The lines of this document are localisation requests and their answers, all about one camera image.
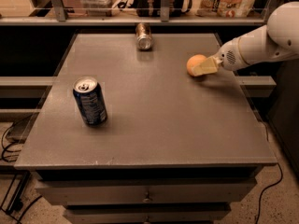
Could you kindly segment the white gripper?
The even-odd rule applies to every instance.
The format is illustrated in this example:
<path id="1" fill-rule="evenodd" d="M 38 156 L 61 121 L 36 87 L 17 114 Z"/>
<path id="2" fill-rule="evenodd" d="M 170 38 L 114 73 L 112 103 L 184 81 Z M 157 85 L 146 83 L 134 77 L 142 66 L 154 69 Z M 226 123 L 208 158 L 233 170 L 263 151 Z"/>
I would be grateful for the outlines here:
<path id="1" fill-rule="evenodd" d="M 206 60 L 201 63 L 203 75 L 217 73 L 220 66 L 228 71 L 236 71 L 248 66 L 239 49 L 239 38 L 234 38 L 223 44 L 216 56 L 218 58 L 213 56 L 206 57 Z"/>

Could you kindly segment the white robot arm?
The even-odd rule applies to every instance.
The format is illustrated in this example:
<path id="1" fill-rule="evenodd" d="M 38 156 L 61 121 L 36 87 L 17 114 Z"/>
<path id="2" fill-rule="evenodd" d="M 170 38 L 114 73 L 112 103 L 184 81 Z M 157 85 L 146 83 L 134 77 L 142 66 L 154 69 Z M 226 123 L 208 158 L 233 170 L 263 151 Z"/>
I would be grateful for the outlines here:
<path id="1" fill-rule="evenodd" d="M 226 42 L 214 55 L 192 56 L 187 61 L 187 72 L 192 77 L 200 77 L 217 73 L 220 68 L 236 71 L 298 56 L 299 2 L 295 1 L 276 8 L 266 25 Z"/>

